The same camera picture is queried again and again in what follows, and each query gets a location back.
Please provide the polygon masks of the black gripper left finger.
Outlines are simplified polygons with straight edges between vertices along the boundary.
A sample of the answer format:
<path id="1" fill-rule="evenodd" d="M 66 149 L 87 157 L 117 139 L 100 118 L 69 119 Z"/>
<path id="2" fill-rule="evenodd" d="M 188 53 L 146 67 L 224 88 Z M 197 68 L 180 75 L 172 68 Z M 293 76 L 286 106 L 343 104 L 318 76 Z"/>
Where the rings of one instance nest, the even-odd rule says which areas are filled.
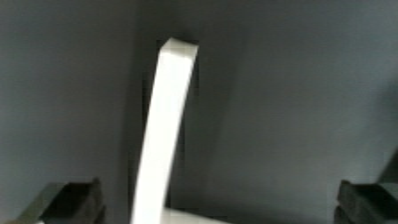
<path id="1" fill-rule="evenodd" d="M 50 183 L 23 210 L 16 224 L 105 224 L 101 182 Z"/>

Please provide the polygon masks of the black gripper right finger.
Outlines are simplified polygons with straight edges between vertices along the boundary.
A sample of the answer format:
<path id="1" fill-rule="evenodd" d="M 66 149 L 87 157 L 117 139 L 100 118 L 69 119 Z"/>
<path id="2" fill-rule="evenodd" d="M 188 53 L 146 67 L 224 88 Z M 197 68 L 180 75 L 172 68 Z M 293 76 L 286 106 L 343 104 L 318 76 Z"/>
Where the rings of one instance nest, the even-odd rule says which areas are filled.
<path id="1" fill-rule="evenodd" d="M 398 224 L 398 184 L 341 181 L 334 224 Z"/>

